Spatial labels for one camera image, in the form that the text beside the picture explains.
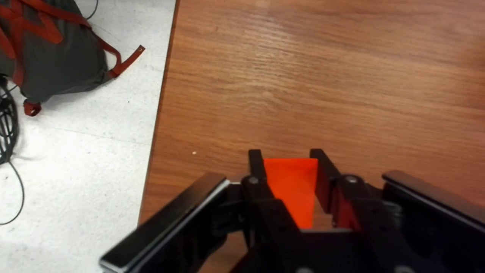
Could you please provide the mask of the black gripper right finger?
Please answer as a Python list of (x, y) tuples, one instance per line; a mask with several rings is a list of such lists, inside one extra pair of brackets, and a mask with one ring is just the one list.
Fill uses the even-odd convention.
[(331, 224), (366, 233), (365, 207), (371, 198), (366, 183), (356, 174), (342, 174), (321, 148), (312, 148), (309, 156), (316, 160), (315, 195)]

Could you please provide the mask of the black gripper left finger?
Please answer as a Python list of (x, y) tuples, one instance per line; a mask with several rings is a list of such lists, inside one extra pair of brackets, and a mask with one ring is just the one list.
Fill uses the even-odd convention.
[(242, 195), (247, 203), (244, 236), (247, 242), (289, 241), (298, 234), (284, 203), (277, 198), (268, 184), (260, 150), (247, 153), (248, 174), (242, 178)]

